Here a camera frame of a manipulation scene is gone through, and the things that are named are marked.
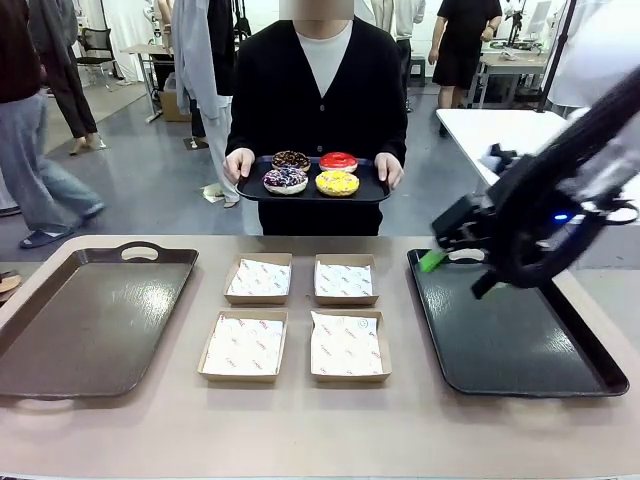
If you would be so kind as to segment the person's left hand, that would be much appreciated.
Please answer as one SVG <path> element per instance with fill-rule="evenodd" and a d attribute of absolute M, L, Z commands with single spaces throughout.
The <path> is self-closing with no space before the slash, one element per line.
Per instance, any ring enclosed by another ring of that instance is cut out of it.
<path fill-rule="evenodd" d="M 394 190 L 402 181 L 404 170 L 399 160 L 391 153 L 381 152 L 374 160 L 378 178 L 390 190 Z"/>

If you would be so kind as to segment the person's right hand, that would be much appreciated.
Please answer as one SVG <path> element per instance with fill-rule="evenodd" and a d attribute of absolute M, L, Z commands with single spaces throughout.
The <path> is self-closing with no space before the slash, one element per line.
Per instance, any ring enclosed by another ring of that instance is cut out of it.
<path fill-rule="evenodd" d="M 255 161 L 255 154 L 248 148 L 237 148 L 229 153 L 223 168 L 229 181 L 236 185 L 242 178 L 247 178 Z"/>

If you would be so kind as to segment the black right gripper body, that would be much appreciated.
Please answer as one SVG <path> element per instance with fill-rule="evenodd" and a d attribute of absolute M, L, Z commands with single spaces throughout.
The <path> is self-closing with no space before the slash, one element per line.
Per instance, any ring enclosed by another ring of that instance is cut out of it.
<path fill-rule="evenodd" d="M 552 237 L 580 203 L 560 184 L 576 176 L 580 161 L 566 155 L 524 155 L 502 170 L 487 190 L 492 203 L 486 245 L 493 271 L 563 271 L 581 254 L 581 233 Z"/>

